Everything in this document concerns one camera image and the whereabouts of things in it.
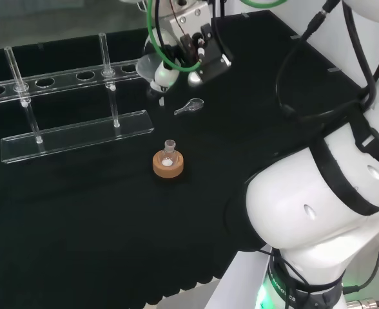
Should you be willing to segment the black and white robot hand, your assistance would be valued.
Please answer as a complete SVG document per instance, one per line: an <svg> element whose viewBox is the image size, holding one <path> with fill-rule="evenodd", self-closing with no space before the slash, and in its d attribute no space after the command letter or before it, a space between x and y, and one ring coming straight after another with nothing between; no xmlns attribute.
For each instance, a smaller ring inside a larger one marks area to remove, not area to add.
<svg viewBox="0 0 379 309"><path fill-rule="evenodd" d="M155 65L153 73L147 77L152 95L163 96L181 73L188 75L188 84L192 87L203 83L202 75L206 72L203 66L208 63L210 45L200 33L177 39L160 26L147 26L147 30L148 38L139 64L148 58Z"/></svg>

